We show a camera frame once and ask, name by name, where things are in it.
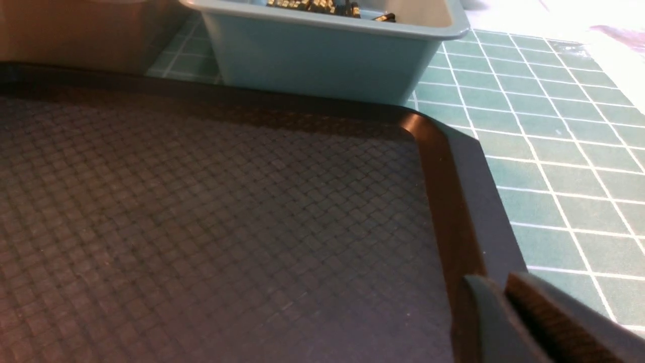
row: white grid line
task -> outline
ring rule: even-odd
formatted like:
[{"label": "white grid line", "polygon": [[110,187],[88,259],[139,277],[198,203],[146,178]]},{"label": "white grid line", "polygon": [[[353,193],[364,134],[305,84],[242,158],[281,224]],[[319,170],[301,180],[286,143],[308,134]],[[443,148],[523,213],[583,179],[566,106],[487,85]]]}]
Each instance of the white grid line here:
[{"label": "white grid line", "polygon": [[[555,49],[553,49],[553,47],[552,47],[549,43],[547,43],[547,44],[549,45],[549,48],[551,48],[551,50],[553,51],[553,53],[555,54],[555,56],[556,56],[556,57],[558,57],[558,59],[559,59],[560,63],[562,63],[562,65],[564,66],[564,69],[566,69],[566,71],[567,71],[567,72],[569,73],[569,75],[573,78],[573,80],[575,80],[576,82],[578,82],[578,81],[575,79],[575,77],[573,77],[573,73],[571,72],[571,68],[568,68],[568,67],[567,67],[567,65],[564,63],[564,61],[562,60],[562,58],[560,57],[560,55],[558,55],[558,53],[556,53]],[[598,107],[598,103],[597,103],[597,102],[594,102],[594,101],[591,99],[591,97],[589,96],[589,94],[587,93],[587,91],[584,89],[584,87],[582,87],[580,84],[578,84],[578,87],[582,90],[582,93],[584,93],[584,95],[587,97],[587,99],[589,100],[589,102],[591,102],[591,104],[593,105],[593,107],[594,107],[594,108],[596,109],[596,111],[600,114],[600,116],[602,117],[602,120],[607,124],[607,126],[609,126],[609,127],[611,128],[611,130],[613,131],[614,135],[616,135],[616,137],[618,138],[618,140],[620,140],[620,143],[621,143],[623,146],[625,146],[625,148],[627,149],[627,152],[630,154],[631,158],[632,158],[632,159],[634,160],[634,162],[635,162],[635,163],[640,167],[640,170],[641,170],[642,172],[645,172],[645,168],[644,168],[644,167],[643,167],[643,165],[640,163],[640,161],[636,158],[636,156],[632,153],[632,151],[627,147],[627,143],[625,142],[625,140],[623,140],[623,139],[622,139],[622,137],[620,136],[620,134],[618,133],[618,131],[616,130],[616,128],[615,128],[615,127],[614,127],[614,126],[609,122],[609,120],[607,119],[607,117],[605,117],[605,115],[602,113],[602,111],[601,111],[600,107]]]},{"label": "white grid line", "polygon": [[[458,128],[464,128],[464,129],[469,129],[468,127],[463,127],[463,126],[451,126],[451,127],[458,127]],[[519,163],[529,163],[529,164],[535,164],[537,163],[535,160],[531,159],[522,159],[522,158],[513,158],[511,156],[494,156],[494,155],[485,155],[487,159],[496,159],[496,160],[506,160],[506,161],[517,161]],[[540,161],[542,165],[552,165],[556,167],[569,167],[569,168],[577,168],[577,169],[591,169],[590,166],[588,165],[577,165],[577,164],[569,164],[569,163],[560,163],[557,161]],[[629,171],[629,170],[624,170],[624,169],[614,169],[614,168],[606,168],[606,167],[596,167],[596,170],[599,171],[610,171],[610,172],[621,172],[623,174],[632,174],[632,175],[641,175],[645,176],[644,173],[638,172],[638,171]]]},{"label": "white grid line", "polygon": [[417,91],[412,91],[412,101],[414,102],[414,109],[419,110],[419,101],[417,100]]},{"label": "white grid line", "polygon": [[[632,237],[630,234],[626,234],[626,233],[594,231],[593,229],[558,227],[556,225],[543,225],[543,224],[514,222],[514,221],[511,221],[511,225],[516,225],[518,227],[530,227],[530,228],[536,228],[536,229],[549,229],[551,231],[563,231],[563,232],[571,232],[571,233],[594,234],[596,236],[609,236],[609,237],[620,237],[620,238],[631,238]],[[645,236],[637,236],[637,237],[640,238],[640,239],[645,240]]]},{"label": "white grid line", "polygon": [[[441,47],[446,50],[446,43],[442,42]],[[450,67],[450,74],[452,74],[452,79],[454,80],[455,83],[457,83],[457,76],[455,76],[455,71],[452,70],[452,64],[450,63],[450,58],[448,56],[444,55],[446,57],[446,61],[448,62],[448,66]],[[479,135],[477,135],[477,131],[475,130],[475,125],[473,124],[473,120],[470,118],[470,113],[468,112],[468,109],[466,108],[466,102],[464,101],[464,96],[461,94],[461,89],[457,87],[457,93],[459,94],[459,99],[461,100],[461,105],[464,107],[464,113],[466,114],[466,119],[468,119],[468,124],[470,125],[470,130],[473,132],[473,135],[475,136],[475,139],[479,140]]]},{"label": "white grid line", "polygon": [[[477,38],[477,42],[479,42],[479,38],[477,37],[476,33],[473,33],[475,35],[475,38]],[[479,45],[479,48],[481,49],[482,53],[486,55],[486,51],[484,47]],[[491,70],[493,70],[493,67],[490,63],[490,59],[486,58],[486,62],[488,63],[488,66],[490,67]],[[499,81],[499,78],[493,71],[493,76],[495,77],[495,80],[497,82],[497,85],[499,88],[502,90],[502,95],[504,95],[504,98],[506,99],[506,102],[510,108],[510,110],[513,112],[513,116],[515,117],[515,121],[517,122],[517,126],[520,128],[520,131],[522,135],[524,136],[525,142],[528,144],[529,149],[531,150],[531,154],[533,155],[533,158],[536,161],[536,165],[538,170],[540,171],[540,174],[542,178],[544,179],[544,182],[546,183],[547,188],[549,189],[550,192],[553,192],[553,187],[551,186],[551,183],[549,182],[549,179],[546,177],[546,173],[544,172],[544,169],[542,168],[542,164],[540,163],[540,160],[538,159],[537,153],[535,152],[535,148],[533,147],[533,144],[531,143],[531,140],[529,137],[526,136],[526,133],[524,132],[524,128],[522,127],[522,124],[520,123],[520,119],[517,114],[515,114],[513,105],[511,103],[510,98],[508,95],[503,91],[502,88],[502,83]],[[553,201],[555,202],[556,207],[558,208],[558,211],[560,212],[560,216],[562,220],[564,221],[564,224],[566,227],[571,228],[571,224],[569,223],[569,220],[567,216],[564,213],[564,210],[562,209],[562,206],[560,205],[560,201],[558,197],[555,194],[551,195],[553,198]],[[584,254],[584,251],[582,250],[582,247],[580,246],[580,243],[578,242],[577,237],[575,236],[575,233],[570,233],[571,237],[573,238],[573,243],[576,246],[576,249],[578,250],[578,253],[580,254],[580,257],[582,258],[582,262],[584,263],[584,266],[587,271],[591,272],[591,265],[589,264],[589,261],[587,260],[587,257]],[[595,286],[598,295],[600,296],[600,300],[602,301],[602,304],[607,311],[608,316],[613,320],[616,321],[616,316],[613,314],[613,311],[611,310],[611,307],[609,306],[609,302],[607,301],[607,298],[604,296],[604,293],[602,292],[602,289],[600,288],[600,284],[598,283],[597,279],[592,276],[591,280],[593,281],[593,285]]]},{"label": "white grid line", "polygon": [[[541,40],[543,38],[534,37],[534,38],[530,38],[530,39]],[[463,40],[463,39],[457,39],[457,40],[455,40],[455,42],[457,42],[457,43],[477,44],[476,41]],[[531,52],[539,52],[539,53],[547,53],[547,54],[553,54],[555,52],[555,51],[552,52],[551,50],[541,50],[541,49],[533,49],[533,48],[525,48],[525,47],[513,47],[511,45],[503,45],[503,44],[481,43],[481,45],[486,45],[486,46],[489,46],[489,47],[501,47],[501,48],[510,48],[510,49],[519,49],[519,50],[529,50]],[[579,70],[597,70],[597,69],[587,69],[587,68],[575,68],[575,69],[579,69]]]},{"label": "white grid line", "polygon": [[609,277],[609,278],[620,278],[623,280],[633,280],[633,281],[645,281],[645,276],[633,276],[633,275],[624,275],[620,273],[599,273],[599,272],[589,272],[583,270],[572,270],[572,269],[561,269],[557,267],[544,267],[544,266],[534,266],[527,265],[529,270],[536,271],[551,271],[558,273],[569,273],[574,275],[587,275],[587,276],[597,276],[597,277]]},{"label": "white grid line", "polygon": [[[422,85],[460,87],[460,88],[470,88],[470,89],[473,89],[473,90],[485,90],[485,91],[491,91],[491,92],[501,92],[499,89],[496,89],[496,88],[464,86],[464,85],[460,85],[460,84],[454,84],[453,85],[453,84],[449,84],[449,83],[426,82],[426,81],[419,81],[419,83],[422,84]],[[506,94],[517,94],[517,95],[520,95],[520,96],[531,96],[531,97],[539,97],[539,98],[560,99],[562,101],[570,101],[570,102],[594,103],[594,104],[597,104],[597,105],[625,107],[627,109],[635,109],[636,108],[636,106],[634,106],[634,105],[621,105],[619,103],[595,102],[595,101],[592,101],[591,99],[585,100],[585,99],[574,99],[574,98],[551,97],[551,96],[547,96],[546,94],[532,94],[532,93],[521,93],[521,92],[512,92],[512,91],[505,91],[505,92],[506,92]]]},{"label": "white grid line", "polygon": [[[497,131],[497,130],[487,130],[487,129],[477,129],[480,132],[490,132],[492,134],[502,134],[502,135],[508,135],[508,136],[522,136],[522,134],[518,134],[516,132],[508,132],[508,131]],[[541,140],[551,140],[551,141],[561,141],[561,142],[567,142],[567,143],[575,143],[576,140],[573,139],[565,139],[565,138],[554,138],[553,136],[542,136],[542,135],[530,135],[527,134],[528,137],[531,139],[541,139]],[[616,149],[634,149],[634,150],[643,150],[645,151],[645,147],[639,147],[639,146],[629,146],[629,145],[618,145],[614,143],[601,143],[597,141],[587,141],[587,140],[577,140],[577,142],[581,144],[586,144],[586,145],[598,145],[598,146],[606,146],[606,147],[613,147]]]},{"label": "white grid line", "polygon": [[[448,70],[448,67],[442,67],[438,65],[428,65],[428,68],[436,68],[436,69],[445,69]],[[470,72],[470,73],[479,73],[479,74],[492,74],[491,72],[483,72],[481,70],[472,70],[472,69],[463,69],[463,68],[455,68],[454,70],[458,70],[459,72]],[[518,76],[516,74],[505,74],[505,73],[497,73],[498,76],[504,76],[504,77],[515,77],[515,78],[524,78],[524,79],[533,79],[533,77],[529,76]],[[576,85],[576,82],[567,82],[567,81],[558,81],[556,79],[545,79],[545,81],[548,82],[555,82],[555,83],[563,83],[565,85]],[[581,83],[581,85],[585,87],[598,87],[598,88],[606,88],[610,90],[620,90],[619,88],[616,87],[610,87],[610,86],[602,86],[602,85],[587,85],[584,83]]]},{"label": "white grid line", "polygon": [[[495,61],[505,61],[505,62],[520,63],[520,64],[526,64],[526,65],[540,65],[540,66],[551,67],[551,68],[563,68],[562,66],[559,66],[559,65],[550,65],[550,64],[546,64],[546,63],[534,63],[534,62],[529,62],[529,61],[516,61],[516,60],[506,59],[506,58],[497,58],[497,57],[488,57],[488,56],[473,56],[472,54],[460,54],[460,53],[448,53],[448,52],[439,52],[439,53],[447,54],[449,56],[460,56],[460,57],[479,58],[479,59],[492,59],[492,60],[495,60]],[[522,58],[524,58],[524,54],[522,54],[522,52],[518,51],[518,53],[520,54],[520,56]],[[571,69],[573,69],[573,70],[582,70],[582,71],[585,71],[585,72],[604,73],[601,70],[592,70],[592,69],[584,69],[584,68],[571,68]]]},{"label": "white grid line", "polygon": [[[477,42],[476,42],[476,41],[463,40],[463,39],[457,39],[457,40],[455,40],[455,42],[457,42],[457,43],[477,44]],[[480,43],[480,44],[481,44],[481,45],[490,46],[490,47],[501,47],[501,48],[510,48],[510,49],[515,49],[515,47],[510,46],[510,45],[503,45],[503,44],[491,44],[491,43],[483,43],[483,42],[482,42],[482,43]],[[517,49],[521,49],[521,50],[531,50],[531,51],[533,51],[533,52],[540,52],[540,53],[549,53],[549,54],[551,54],[551,52],[550,52],[549,50],[531,49],[531,48],[524,48],[524,47],[517,48]]]},{"label": "white grid line", "polygon": [[195,22],[195,24],[193,25],[193,27],[190,29],[190,32],[189,32],[189,33],[188,33],[188,35],[186,36],[186,39],[184,39],[184,40],[181,42],[181,45],[179,46],[179,49],[177,49],[177,53],[175,54],[175,56],[172,58],[172,60],[171,60],[171,61],[170,61],[170,63],[168,64],[168,67],[167,67],[167,68],[166,68],[166,70],[163,72],[162,77],[164,77],[164,78],[165,78],[165,77],[168,75],[168,72],[170,72],[170,70],[172,69],[172,66],[174,66],[174,65],[175,65],[175,62],[177,61],[177,58],[179,57],[179,54],[181,53],[181,51],[182,51],[182,50],[184,50],[184,47],[186,46],[186,43],[187,43],[187,42],[188,42],[188,40],[193,36],[193,34],[195,33],[195,30],[197,30],[197,27],[198,27],[198,26],[199,26],[199,22],[197,21],[197,22]]},{"label": "white grid line", "polygon": [[[528,192],[528,193],[536,193],[536,194],[551,194],[550,191],[542,191],[540,189],[504,187],[502,185],[498,185],[497,188],[500,189],[500,190],[503,190],[503,191]],[[616,202],[619,202],[619,203],[645,205],[645,202],[638,201],[638,200],[609,199],[609,198],[605,198],[605,197],[602,197],[602,196],[590,196],[590,195],[585,195],[585,194],[567,193],[567,192],[553,192],[553,194],[555,194],[557,196],[567,196],[567,197],[571,197],[571,198],[601,200],[601,201],[604,201],[604,202],[610,202],[612,200],[615,200]]]},{"label": "white grid line", "polygon": [[[517,46],[517,44],[515,44],[515,40],[513,40],[513,38],[511,38],[511,41],[513,42],[513,44],[514,44],[515,46]],[[537,77],[537,75],[534,73],[534,71],[533,71],[532,69],[531,69],[531,73],[532,73],[532,74],[533,74],[533,76],[535,77],[535,80],[537,81],[537,83],[538,83],[538,85],[540,86],[540,88],[542,89],[542,91],[546,94],[546,90],[544,89],[544,86],[542,85],[542,82],[540,81],[540,79]],[[604,191],[605,195],[606,195],[606,196],[607,196],[607,198],[609,199],[609,202],[610,202],[610,203],[611,203],[611,205],[613,206],[614,210],[615,210],[615,211],[616,211],[616,213],[619,215],[620,220],[622,221],[623,225],[625,226],[625,228],[627,228],[627,231],[630,233],[630,235],[632,235],[632,238],[633,238],[634,242],[636,243],[636,246],[638,246],[638,248],[640,249],[641,253],[642,253],[643,255],[645,255],[645,247],[644,247],[644,246],[643,246],[643,244],[640,242],[640,240],[636,237],[636,234],[634,233],[634,230],[631,228],[631,225],[630,225],[629,221],[627,221],[627,218],[625,218],[625,215],[624,215],[624,214],[622,213],[622,211],[620,210],[620,208],[619,208],[619,206],[618,206],[618,203],[617,203],[617,202],[616,202],[616,200],[613,198],[613,196],[611,195],[611,192],[609,191],[609,189],[608,189],[608,188],[607,188],[607,186],[605,185],[604,181],[603,181],[603,180],[602,180],[602,178],[600,177],[600,174],[598,173],[598,170],[596,170],[596,168],[595,168],[595,166],[594,166],[593,162],[591,161],[591,159],[589,159],[589,157],[588,157],[588,156],[587,156],[587,154],[585,153],[584,149],[582,148],[582,146],[581,146],[581,145],[580,145],[580,143],[578,142],[578,139],[577,139],[577,138],[576,138],[576,136],[574,135],[573,131],[571,131],[571,129],[569,128],[569,123],[568,123],[568,122],[567,122],[567,121],[562,117],[562,115],[560,114],[560,111],[559,111],[559,110],[557,109],[557,107],[555,106],[555,104],[554,104],[553,100],[552,100],[551,98],[547,98],[547,99],[548,99],[548,100],[549,100],[549,102],[551,103],[551,106],[552,106],[552,107],[553,107],[553,109],[555,110],[555,113],[556,113],[556,114],[561,118],[561,120],[562,120],[562,122],[563,122],[563,124],[564,124],[564,127],[565,127],[565,128],[566,128],[566,130],[569,132],[569,135],[570,135],[570,136],[571,136],[571,138],[573,139],[573,141],[574,141],[574,143],[575,143],[576,148],[578,148],[578,151],[582,154],[582,157],[587,161],[587,163],[588,163],[588,164],[589,164],[589,166],[591,167],[591,169],[590,169],[590,170],[591,170],[591,172],[593,173],[594,177],[596,178],[596,180],[597,180],[597,181],[598,181],[598,183],[600,184],[600,187],[602,188],[602,190]],[[596,111],[597,111],[597,112],[600,112],[600,109],[598,108],[598,106],[597,106],[597,105],[594,105],[594,107],[596,108]],[[639,164],[639,166],[640,166],[641,171],[645,172],[645,170],[642,168],[642,165],[640,165],[640,164]]]},{"label": "white grid line", "polygon": [[213,59],[215,59],[215,56],[213,54],[186,53],[186,52],[179,52],[179,51],[168,52],[166,50],[164,50],[162,53],[163,54],[168,54],[168,55],[175,55],[175,56],[182,55],[182,56],[192,56],[192,57],[199,57],[199,58],[213,58]]},{"label": "white grid line", "polygon": [[[473,110],[494,111],[494,112],[502,112],[502,113],[505,113],[505,114],[512,114],[512,112],[509,111],[509,110],[487,109],[486,107],[476,107],[476,106],[467,106],[467,105],[463,106],[463,105],[458,105],[458,104],[454,104],[454,103],[445,103],[445,102],[436,102],[436,101],[424,101],[422,99],[419,99],[418,102],[419,103],[427,103],[429,105],[464,107],[464,108],[473,109]],[[515,113],[518,114],[518,115],[540,116],[540,117],[544,117],[544,118],[560,119],[557,116],[534,114],[534,113],[531,113],[531,112],[515,112]],[[604,122],[604,121],[594,121],[592,119],[582,119],[582,118],[567,118],[567,119],[571,120],[571,121],[583,121],[583,122],[590,122],[590,123],[601,123],[603,125],[606,124],[606,122]],[[645,129],[645,125],[643,125],[643,126],[630,125],[630,124],[627,124],[627,123],[616,123],[616,122],[610,122],[610,124],[612,124],[614,126],[625,126],[625,127],[633,127],[635,129]]]}]

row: white surface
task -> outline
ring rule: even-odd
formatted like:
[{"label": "white surface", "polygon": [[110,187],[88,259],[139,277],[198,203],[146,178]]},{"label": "white surface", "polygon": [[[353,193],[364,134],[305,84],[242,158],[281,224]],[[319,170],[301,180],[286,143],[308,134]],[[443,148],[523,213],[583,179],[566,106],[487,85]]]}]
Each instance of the white surface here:
[{"label": "white surface", "polygon": [[472,28],[578,41],[645,113],[645,58],[589,27],[643,29],[643,0],[461,0]]}]

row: gray object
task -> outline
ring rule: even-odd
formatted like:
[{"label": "gray object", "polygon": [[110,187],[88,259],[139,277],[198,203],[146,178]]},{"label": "gray object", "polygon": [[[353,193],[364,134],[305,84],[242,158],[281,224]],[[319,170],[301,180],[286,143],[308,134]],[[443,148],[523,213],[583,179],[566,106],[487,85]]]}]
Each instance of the gray object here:
[{"label": "gray object", "polygon": [[[464,36],[457,0],[364,0],[362,19],[181,0],[201,11],[227,85],[403,105],[441,42]],[[370,19],[393,12],[397,23]]]}]

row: grid square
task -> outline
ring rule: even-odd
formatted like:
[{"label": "grid square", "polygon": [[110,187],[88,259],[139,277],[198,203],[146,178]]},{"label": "grid square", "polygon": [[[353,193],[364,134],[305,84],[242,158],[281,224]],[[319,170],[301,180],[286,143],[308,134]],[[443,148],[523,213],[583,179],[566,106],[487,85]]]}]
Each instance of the grid square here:
[{"label": "grid square", "polygon": [[535,192],[499,189],[499,196],[512,222],[564,227],[553,197]]},{"label": "grid square", "polygon": [[186,41],[186,37],[184,36],[175,36],[170,40],[170,43],[166,46],[164,49],[164,52],[167,53],[177,53],[180,51],[181,46],[184,45],[184,42]]},{"label": "grid square", "polygon": [[466,111],[462,106],[431,105],[420,103],[419,112],[422,112],[437,121],[448,125],[470,127]]},{"label": "grid square", "polygon": [[419,101],[450,103],[452,105],[461,105],[461,98],[456,86],[427,85],[421,83],[417,85],[417,99]]},{"label": "grid square", "polygon": [[521,133],[510,112],[470,109],[468,114],[476,129]]},{"label": "grid square", "polygon": [[475,137],[475,134],[473,133],[473,131],[471,129],[459,128],[459,129],[455,129],[455,130],[458,130],[462,134],[466,134],[466,135],[470,136],[471,138]]},{"label": "grid square", "polygon": [[510,111],[506,98],[499,91],[477,90],[474,88],[462,88],[461,95],[464,97],[466,106],[480,107],[483,109],[493,109]]},{"label": "grid square", "polygon": [[175,59],[174,53],[162,52],[159,54],[159,56],[157,56],[157,59],[155,59],[155,63],[152,63],[150,70],[158,70],[163,73],[168,68],[170,63],[172,63],[173,59]]},{"label": "grid square", "polygon": [[515,46],[508,34],[489,33],[483,32],[481,30],[476,31],[476,33],[481,43],[492,45],[506,45],[507,47]]},{"label": "grid square", "polygon": [[461,38],[461,40],[477,42],[477,37],[475,36],[475,32],[477,33],[477,35],[481,34],[480,30],[471,29],[468,33],[466,33],[466,35],[463,38]]},{"label": "grid square", "polygon": [[179,29],[178,35],[180,36],[188,36],[190,32],[193,30],[193,27],[195,26],[195,20],[193,19],[188,19],[184,25]]},{"label": "grid square", "polygon": [[629,99],[620,91],[613,88],[582,86],[594,102],[613,103],[614,105],[632,106]]},{"label": "grid square", "polygon": [[206,30],[206,25],[204,25],[203,21],[200,21],[199,24],[197,25],[197,28],[195,28],[195,32],[193,33],[193,38],[210,39],[208,37],[208,31]]},{"label": "grid square", "polygon": [[491,72],[486,58],[455,56],[452,54],[450,54],[448,58],[450,59],[450,64],[452,64],[453,69],[475,70],[477,72],[486,73]]},{"label": "grid square", "polygon": [[531,270],[531,273],[551,283],[558,289],[566,291],[573,298],[596,310],[596,312],[608,316],[607,310],[604,308],[600,295],[598,295],[589,275],[540,270]]},{"label": "grid square", "polygon": [[541,65],[554,65],[561,67],[562,62],[554,53],[538,52],[536,50],[520,50],[524,58],[529,63],[536,63]]},{"label": "grid square", "polygon": [[544,173],[555,192],[605,196],[604,190],[589,169],[543,165]]},{"label": "grid square", "polygon": [[584,270],[584,262],[569,232],[513,226],[527,265]]},{"label": "grid square", "polygon": [[477,56],[483,57],[481,48],[477,43],[467,43],[464,41],[445,41],[444,47],[446,47],[446,53],[449,54],[460,54],[464,56]]},{"label": "grid square", "polygon": [[498,47],[497,45],[482,45],[482,48],[489,58],[524,62],[522,55],[516,48]]},{"label": "grid square", "polygon": [[533,50],[545,50],[551,52],[549,44],[547,44],[544,39],[538,39],[533,37],[522,37],[522,36],[513,36],[515,44],[520,48],[533,49]]},{"label": "grid square", "polygon": [[618,212],[608,201],[567,196],[561,196],[559,200],[572,228],[627,233]]},{"label": "grid square", "polygon": [[558,54],[562,62],[569,68],[587,70],[602,70],[602,68],[591,57],[578,54]]},{"label": "grid square", "polygon": [[214,57],[213,47],[207,39],[190,38],[181,51],[183,54]]},{"label": "grid square", "polygon": [[497,74],[505,74],[507,76],[533,77],[531,69],[528,68],[528,65],[526,63],[491,59],[490,65],[493,67],[495,73]]},{"label": "grid square", "polygon": [[527,135],[570,138],[569,132],[559,118],[523,114],[519,114],[517,117]]},{"label": "grid square", "polygon": [[488,73],[473,73],[463,72],[460,70],[455,71],[455,78],[460,86],[488,88],[491,90],[499,90],[499,85],[493,74]]},{"label": "grid square", "polygon": [[602,121],[602,116],[598,113],[598,110],[589,102],[554,99],[553,104],[563,118]]},{"label": "grid square", "polygon": [[497,76],[499,83],[506,92],[517,92],[544,96],[540,83],[532,78],[520,78],[512,76]]},{"label": "grid square", "polygon": [[444,85],[454,85],[455,80],[452,77],[450,69],[427,68],[421,76],[422,82],[442,83]]},{"label": "grid square", "polygon": [[215,58],[188,56],[186,54],[179,54],[177,56],[171,71],[202,77],[215,77],[218,72]]},{"label": "grid square", "polygon": [[619,324],[645,326],[645,281],[598,277],[598,283]]},{"label": "grid square", "polygon": [[580,146],[596,167],[640,172],[638,164],[625,148],[591,144]]},{"label": "grid square", "polygon": [[479,142],[484,153],[490,156],[507,156],[510,158],[533,159],[531,149],[521,136],[478,132]]},{"label": "grid square", "polygon": [[586,165],[587,161],[572,142],[531,138],[537,156],[542,161]]},{"label": "grid square", "polygon": [[508,99],[513,105],[515,112],[527,114],[540,114],[545,116],[557,116],[548,98],[537,96],[525,96],[522,94],[508,94]]},{"label": "grid square", "polygon": [[645,115],[635,107],[598,105],[598,108],[609,122],[645,126]]},{"label": "grid square", "polygon": [[428,66],[444,67],[444,68],[450,67],[450,65],[448,64],[448,58],[446,58],[445,54],[441,54],[441,53],[436,53],[430,60],[430,63],[428,63]]},{"label": "grid square", "polygon": [[576,235],[592,271],[645,276],[645,254],[634,239],[590,233]]},{"label": "grid square", "polygon": [[571,69],[571,73],[583,85],[616,87],[614,82],[602,72],[593,72],[590,70]]},{"label": "grid square", "polygon": [[567,120],[569,129],[578,140],[599,143],[620,144],[620,140],[613,133],[609,125],[587,121]]},{"label": "grid square", "polygon": [[530,65],[530,67],[534,71],[535,76],[539,79],[575,83],[575,80],[564,68],[551,67],[547,65]]},{"label": "grid square", "polygon": [[578,85],[562,82],[542,81],[542,86],[549,97],[589,100]]},{"label": "grid square", "polygon": [[617,204],[634,233],[645,236],[645,205],[621,202]]},{"label": "grid square", "polygon": [[534,163],[488,159],[495,184],[501,187],[546,190],[546,184]]}]

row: tray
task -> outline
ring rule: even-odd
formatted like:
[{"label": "tray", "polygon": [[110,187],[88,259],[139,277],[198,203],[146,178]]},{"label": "tray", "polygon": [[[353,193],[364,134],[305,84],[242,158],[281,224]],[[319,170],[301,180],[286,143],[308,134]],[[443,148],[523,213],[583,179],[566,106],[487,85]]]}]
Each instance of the tray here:
[{"label": "tray", "polygon": [[479,143],[409,109],[0,81],[7,362],[451,361],[461,277],[526,270]]}]

